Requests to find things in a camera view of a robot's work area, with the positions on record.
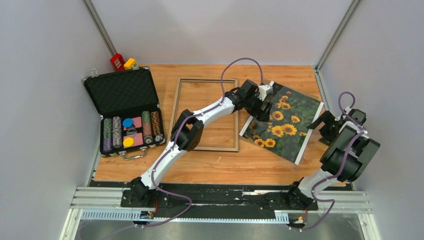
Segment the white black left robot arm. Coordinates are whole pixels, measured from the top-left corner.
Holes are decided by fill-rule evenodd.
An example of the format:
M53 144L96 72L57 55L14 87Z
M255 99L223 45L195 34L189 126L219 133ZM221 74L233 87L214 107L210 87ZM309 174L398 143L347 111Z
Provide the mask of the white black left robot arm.
M242 109L258 121L267 122L272 106L267 97L272 92L271 85L257 85L247 79L240 87L225 92L211 105L196 111L185 109L173 126L170 140L158 159L146 172L130 182L135 202L142 207L152 203L154 191L158 190L164 175L180 157L198 146L204 128L211 123Z

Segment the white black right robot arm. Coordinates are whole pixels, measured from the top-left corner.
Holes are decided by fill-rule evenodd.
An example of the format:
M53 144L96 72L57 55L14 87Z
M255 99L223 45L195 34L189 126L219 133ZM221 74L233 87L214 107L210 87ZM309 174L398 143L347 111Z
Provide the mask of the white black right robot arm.
M308 125L314 130L323 124L320 142L328 148L316 172L290 185L284 198L290 208L305 209L327 187L359 178L381 146L368 136L363 127L366 120L366 113L359 109L348 109L346 115L338 117L326 110Z

